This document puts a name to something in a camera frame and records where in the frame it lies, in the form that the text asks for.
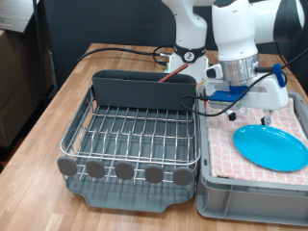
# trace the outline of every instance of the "blue clamp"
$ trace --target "blue clamp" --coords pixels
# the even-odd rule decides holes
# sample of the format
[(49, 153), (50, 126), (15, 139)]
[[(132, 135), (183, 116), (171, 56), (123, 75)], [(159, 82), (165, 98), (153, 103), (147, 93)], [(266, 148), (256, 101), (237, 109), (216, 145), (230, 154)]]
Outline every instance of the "blue clamp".
[(273, 67), (272, 67), (272, 70), (273, 70), (273, 73), (276, 75), (277, 77), (277, 80), (278, 80), (278, 83), (279, 83), (279, 86), (281, 88), (284, 88), (286, 87), (286, 82), (285, 82), (285, 79), (282, 75), (282, 71), (281, 71), (281, 64), (275, 64)]

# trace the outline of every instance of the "metal wire grid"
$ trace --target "metal wire grid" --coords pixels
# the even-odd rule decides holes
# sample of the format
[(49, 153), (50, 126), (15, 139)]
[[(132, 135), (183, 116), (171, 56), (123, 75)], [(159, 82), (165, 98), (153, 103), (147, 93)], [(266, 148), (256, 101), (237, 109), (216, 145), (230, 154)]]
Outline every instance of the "metal wire grid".
[(177, 167), (195, 170), (199, 156), (195, 155), (195, 123), (191, 113), (100, 106), (95, 109), (93, 102), (92, 98), (68, 146), (70, 152), (64, 151), (75, 158), (77, 180), (88, 176), (88, 159), (103, 162), (107, 174), (101, 180), (105, 183), (112, 178), (120, 182), (115, 172), (115, 163), (120, 160), (134, 165), (134, 185), (146, 181), (144, 172), (148, 165), (160, 165), (164, 170), (163, 182), (167, 183), (173, 183), (172, 174)]

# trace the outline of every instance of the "gray plastic bin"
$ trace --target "gray plastic bin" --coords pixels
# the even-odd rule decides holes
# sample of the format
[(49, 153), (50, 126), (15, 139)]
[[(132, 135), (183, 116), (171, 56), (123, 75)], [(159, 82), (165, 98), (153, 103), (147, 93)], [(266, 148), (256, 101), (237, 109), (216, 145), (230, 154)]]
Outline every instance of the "gray plastic bin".
[[(289, 92), (295, 113), (308, 134), (308, 109), (301, 96)], [(199, 103), (200, 112), (204, 104)], [(200, 175), (197, 210), (208, 218), (308, 225), (308, 187), (212, 177), (208, 153), (206, 119), (200, 117)]]

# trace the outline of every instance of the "blue mount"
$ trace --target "blue mount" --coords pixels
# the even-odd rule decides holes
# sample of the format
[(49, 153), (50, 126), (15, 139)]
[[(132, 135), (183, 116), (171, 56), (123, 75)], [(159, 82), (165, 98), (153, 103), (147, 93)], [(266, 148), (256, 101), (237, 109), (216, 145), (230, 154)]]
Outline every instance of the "blue mount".
[(229, 86), (230, 91), (217, 90), (209, 98), (211, 101), (234, 102), (247, 89), (246, 86)]
[(281, 64), (275, 64), (273, 67), (272, 67), (272, 70), (273, 70), (273, 73), (276, 75), (277, 77), (277, 80), (278, 80), (278, 83), (279, 83), (279, 86), (281, 88), (284, 88), (286, 87), (286, 82), (283, 78), (283, 75), (282, 75), (282, 72), (281, 72)]

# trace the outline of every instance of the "dark background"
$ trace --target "dark background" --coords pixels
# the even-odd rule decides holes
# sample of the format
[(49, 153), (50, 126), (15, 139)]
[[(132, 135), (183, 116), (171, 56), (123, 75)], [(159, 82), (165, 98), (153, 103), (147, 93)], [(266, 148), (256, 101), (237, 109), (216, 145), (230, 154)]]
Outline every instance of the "dark background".
[[(308, 1), (301, 0), (308, 15)], [(160, 46), (174, 44), (175, 20), (160, 0), (44, 0), (58, 87), (72, 71), (75, 61), (93, 42)], [(212, 11), (194, 12), (208, 22), (207, 49), (217, 50), (212, 30)], [(292, 42), (279, 44), (290, 61), (308, 48), (308, 25)], [(276, 54), (273, 43), (258, 46), (260, 53)], [(308, 55), (292, 65), (299, 82), (308, 91)]]

